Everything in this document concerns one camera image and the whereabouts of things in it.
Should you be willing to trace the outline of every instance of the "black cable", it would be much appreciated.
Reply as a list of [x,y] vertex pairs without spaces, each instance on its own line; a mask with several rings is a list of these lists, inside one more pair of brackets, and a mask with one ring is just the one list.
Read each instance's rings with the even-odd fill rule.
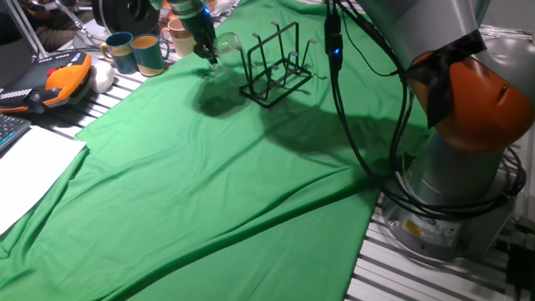
[[353,45],[353,48],[355,48],[359,54],[360,54],[360,57],[362,57],[362,59],[364,60],[364,62],[368,65],[368,68],[375,74],[381,76],[381,77],[390,77],[390,76],[393,76],[393,75],[396,75],[398,74],[398,71],[393,71],[393,72],[390,72],[390,74],[380,74],[379,72],[375,71],[374,67],[371,66],[371,64],[368,62],[368,59],[366,59],[366,57],[364,56],[364,54],[362,53],[362,51],[360,51],[360,49],[357,47],[357,45],[355,45],[355,43],[353,42],[353,39],[351,38],[351,36],[349,35],[349,30],[348,30],[348,24],[347,22],[345,21],[345,17],[342,17],[342,20],[344,21],[344,28],[345,28],[345,34],[348,36],[348,39],[349,39],[349,42],[351,43],[351,45]]

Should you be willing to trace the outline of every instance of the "blue mug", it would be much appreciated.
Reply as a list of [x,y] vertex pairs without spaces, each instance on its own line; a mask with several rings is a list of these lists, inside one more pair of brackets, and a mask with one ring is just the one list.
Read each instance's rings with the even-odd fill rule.
[[[167,54],[165,57],[161,55],[160,44],[162,43],[167,45]],[[135,61],[141,74],[151,77],[164,72],[166,67],[164,60],[169,58],[171,51],[169,43],[158,39],[155,35],[144,34],[134,38],[130,45],[134,50]]]
[[[131,33],[114,33],[110,35],[105,43],[100,45],[100,52],[108,62],[114,62],[117,71],[121,74],[134,74],[137,72],[134,51],[130,46],[134,37]],[[111,57],[106,54],[106,49],[110,51]]]

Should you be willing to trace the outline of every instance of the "label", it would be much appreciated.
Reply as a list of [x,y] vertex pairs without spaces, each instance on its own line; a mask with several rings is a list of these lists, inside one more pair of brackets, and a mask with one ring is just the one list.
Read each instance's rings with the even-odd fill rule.
[[461,224],[459,222],[437,221],[432,218],[410,214],[403,228],[420,239],[439,246],[451,247],[456,240]]

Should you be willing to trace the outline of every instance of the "keyboard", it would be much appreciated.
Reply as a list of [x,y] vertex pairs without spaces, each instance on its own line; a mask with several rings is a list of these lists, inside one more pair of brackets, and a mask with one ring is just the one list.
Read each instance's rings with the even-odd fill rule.
[[31,124],[22,118],[0,114],[0,153],[23,135]]

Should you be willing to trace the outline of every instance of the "green mug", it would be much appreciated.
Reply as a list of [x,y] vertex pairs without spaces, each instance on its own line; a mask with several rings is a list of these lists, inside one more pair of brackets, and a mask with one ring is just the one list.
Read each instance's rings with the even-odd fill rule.
[[[167,54],[161,55],[160,44],[167,45]],[[164,60],[169,58],[171,48],[166,41],[159,40],[155,35],[144,34],[134,38],[130,43],[134,50],[135,62],[141,74],[146,77],[156,76],[164,72]]]

